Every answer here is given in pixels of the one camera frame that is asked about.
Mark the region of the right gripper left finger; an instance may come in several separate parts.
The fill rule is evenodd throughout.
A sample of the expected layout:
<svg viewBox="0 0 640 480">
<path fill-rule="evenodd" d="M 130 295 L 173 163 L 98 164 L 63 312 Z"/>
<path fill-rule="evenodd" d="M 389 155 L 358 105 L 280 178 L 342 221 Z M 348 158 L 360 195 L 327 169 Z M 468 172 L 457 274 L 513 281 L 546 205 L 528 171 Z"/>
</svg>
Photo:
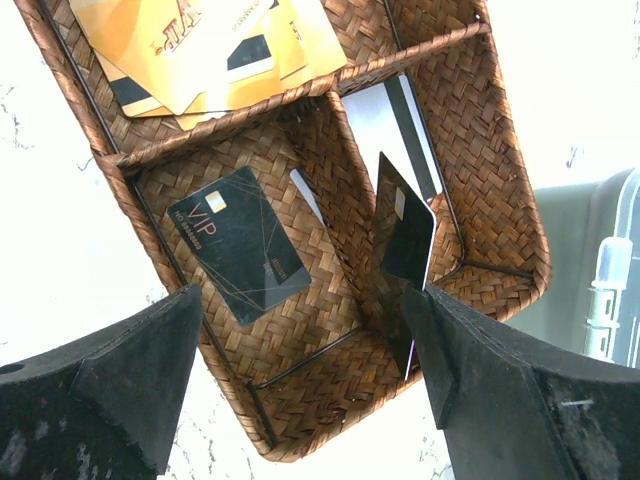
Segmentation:
<svg viewBox="0 0 640 480">
<path fill-rule="evenodd" d="M 1 368 L 4 479 L 165 473 L 203 320 L 187 285 L 137 314 Z"/>
</svg>

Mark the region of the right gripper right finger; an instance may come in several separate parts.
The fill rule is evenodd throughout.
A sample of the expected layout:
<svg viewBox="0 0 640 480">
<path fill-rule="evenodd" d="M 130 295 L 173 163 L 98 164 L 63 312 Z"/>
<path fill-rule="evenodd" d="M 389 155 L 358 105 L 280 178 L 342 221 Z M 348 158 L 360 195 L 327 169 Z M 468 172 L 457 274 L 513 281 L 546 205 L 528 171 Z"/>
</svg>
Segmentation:
<svg viewBox="0 0 640 480">
<path fill-rule="evenodd" d="M 404 317 L 458 479 L 635 479 L 639 373 L 558 348 L 435 286 Z"/>
</svg>

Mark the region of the brown wicker divided tray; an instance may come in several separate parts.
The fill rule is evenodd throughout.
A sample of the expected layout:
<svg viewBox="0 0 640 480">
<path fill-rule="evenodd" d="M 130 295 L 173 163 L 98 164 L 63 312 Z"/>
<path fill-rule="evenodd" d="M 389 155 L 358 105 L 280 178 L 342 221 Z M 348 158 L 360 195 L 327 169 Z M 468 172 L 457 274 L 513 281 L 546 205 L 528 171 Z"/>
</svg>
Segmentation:
<svg viewBox="0 0 640 480">
<path fill-rule="evenodd" d="M 343 69 L 183 132 L 129 120 L 67 1 L 17 3 L 123 213 L 170 291 L 203 291 L 200 350 L 246 435 L 294 462 L 381 408 L 404 380 L 372 320 L 374 186 L 341 98 L 408 75 L 444 190 L 428 279 L 498 321 L 538 300 L 552 271 L 483 1 L 328 1 Z M 168 208 L 248 167 L 311 285 L 238 325 Z M 322 226 L 290 172 L 300 168 Z"/>
</svg>

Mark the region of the black VIP card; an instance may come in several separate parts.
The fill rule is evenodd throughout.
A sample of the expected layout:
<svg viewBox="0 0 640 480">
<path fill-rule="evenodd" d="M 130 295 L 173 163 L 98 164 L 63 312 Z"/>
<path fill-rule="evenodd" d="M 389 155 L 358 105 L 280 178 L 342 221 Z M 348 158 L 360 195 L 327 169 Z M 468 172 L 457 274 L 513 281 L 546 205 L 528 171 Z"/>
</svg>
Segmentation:
<svg viewBox="0 0 640 480">
<path fill-rule="evenodd" d="M 296 188 L 298 189 L 298 191 L 301 193 L 303 199 L 309 205 L 311 211 L 315 214 L 315 216 L 321 223 L 321 225 L 325 226 L 324 219 L 319 209 L 319 206 L 316 202 L 316 199 L 314 197 L 314 193 L 309 187 L 302 170 L 300 168 L 292 169 L 290 172 L 290 178 L 293 181 Z"/>
<path fill-rule="evenodd" d="M 372 227 L 372 320 L 406 380 L 415 360 L 414 340 L 403 314 L 403 295 L 409 287 L 422 290 L 426 284 L 436 216 L 383 153 L 379 155 Z"/>
</svg>

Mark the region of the dark credit card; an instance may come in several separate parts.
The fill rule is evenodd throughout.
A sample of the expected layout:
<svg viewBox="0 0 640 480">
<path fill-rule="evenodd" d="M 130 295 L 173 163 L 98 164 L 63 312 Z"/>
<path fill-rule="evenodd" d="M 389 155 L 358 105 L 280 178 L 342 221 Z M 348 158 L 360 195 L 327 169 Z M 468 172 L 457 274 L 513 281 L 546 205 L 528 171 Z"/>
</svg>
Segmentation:
<svg viewBox="0 0 640 480">
<path fill-rule="evenodd" d="M 248 167 L 184 197 L 168 208 L 168 215 L 242 327 L 311 285 Z"/>
</svg>

